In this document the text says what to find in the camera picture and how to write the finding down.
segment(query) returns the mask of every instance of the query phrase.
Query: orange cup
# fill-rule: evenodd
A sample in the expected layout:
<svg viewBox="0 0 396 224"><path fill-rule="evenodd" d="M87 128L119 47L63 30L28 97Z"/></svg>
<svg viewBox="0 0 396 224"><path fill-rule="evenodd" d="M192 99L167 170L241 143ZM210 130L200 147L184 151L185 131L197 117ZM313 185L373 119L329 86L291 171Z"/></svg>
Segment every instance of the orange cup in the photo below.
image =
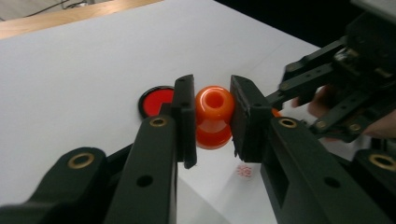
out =
<svg viewBox="0 0 396 224"><path fill-rule="evenodd" d="M233 96L219 86L208 86L195 97L197 146L204 149L223 147L232 133Z"/></svg>

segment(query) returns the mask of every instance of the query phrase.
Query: human hand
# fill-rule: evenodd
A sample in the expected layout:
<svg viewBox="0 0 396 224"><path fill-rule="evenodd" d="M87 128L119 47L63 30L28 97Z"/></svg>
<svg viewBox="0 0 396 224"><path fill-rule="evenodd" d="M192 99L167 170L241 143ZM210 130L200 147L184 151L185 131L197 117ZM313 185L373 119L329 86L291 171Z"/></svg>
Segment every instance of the human hand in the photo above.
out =
<svg viewBox="0 0 396 224"><path fill-rule="evenodd" d="M332 108L335 94L335 88L329 85L324 86L315 95L312 102L309 103L308 112L317 118L322 117ZM291 106L299 106L297 98L291 101ZM363 134L374 138L396 138L396 110L393 110L384 118L372 123L363 131Z"/></svg>

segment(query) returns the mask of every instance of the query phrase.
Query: wooden floor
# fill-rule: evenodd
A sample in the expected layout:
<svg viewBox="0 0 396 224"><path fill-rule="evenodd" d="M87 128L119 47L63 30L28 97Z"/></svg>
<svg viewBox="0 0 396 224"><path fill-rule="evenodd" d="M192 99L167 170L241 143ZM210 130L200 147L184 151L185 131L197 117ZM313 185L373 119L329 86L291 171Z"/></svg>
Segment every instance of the wooden floor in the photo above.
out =
<svg viewBox="0 0 396 224"><path fill-rule="evenodd" d="M31 15L46 7L59 4L65 0L0 0L0 22L10 21ZM64 3L64 7L71 4L81 2L82 0L69 0ZM111 0L94 0L94 3L102 3ZM62 5L53 7L45 12L53 12L63 10Z"/></svg>

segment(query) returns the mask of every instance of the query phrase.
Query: white surface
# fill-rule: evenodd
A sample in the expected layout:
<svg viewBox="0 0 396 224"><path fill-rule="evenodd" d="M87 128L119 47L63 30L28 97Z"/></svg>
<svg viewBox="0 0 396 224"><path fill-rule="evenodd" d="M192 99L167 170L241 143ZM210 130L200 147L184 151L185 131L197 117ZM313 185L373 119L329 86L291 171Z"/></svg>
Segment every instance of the white surface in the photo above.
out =
<svg viewBox="0 0 396 224"><path fill-rule="evenodd" d="M287 63L315 49L209 0L165 0L1 40L0 205L28 199L71 149L109 155L131 144L138 97L151 87L194 74L196 91L228 88L239 75L267 95ZM285 115L308 118L304 108ZM178 208L178 222L276 223L260 166L246 180L235 174L240 163L229 144L199 150L189 171L180 167L179 204L192 205Z"/></svg>

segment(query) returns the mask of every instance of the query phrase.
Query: white table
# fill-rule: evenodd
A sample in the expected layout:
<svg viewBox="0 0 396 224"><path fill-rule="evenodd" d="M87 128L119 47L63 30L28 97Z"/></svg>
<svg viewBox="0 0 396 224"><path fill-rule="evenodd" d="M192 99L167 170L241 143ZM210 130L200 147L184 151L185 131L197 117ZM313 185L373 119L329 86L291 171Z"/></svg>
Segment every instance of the white table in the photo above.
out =
<svg viewBox="0 0 396 224"><path fill-rule="evenodd" d="M210 0L165 0L0 41L0 205L27 200L65 152L131 144L139 96L194 74L195 89L252 79L264 95L284 66L317 49ZM285 116L312 120L304 108ZM335 143L347 158L350 146ZM259 164L251 178L233 146L198 150L179 167L177 223L276 223Z"/></svg>

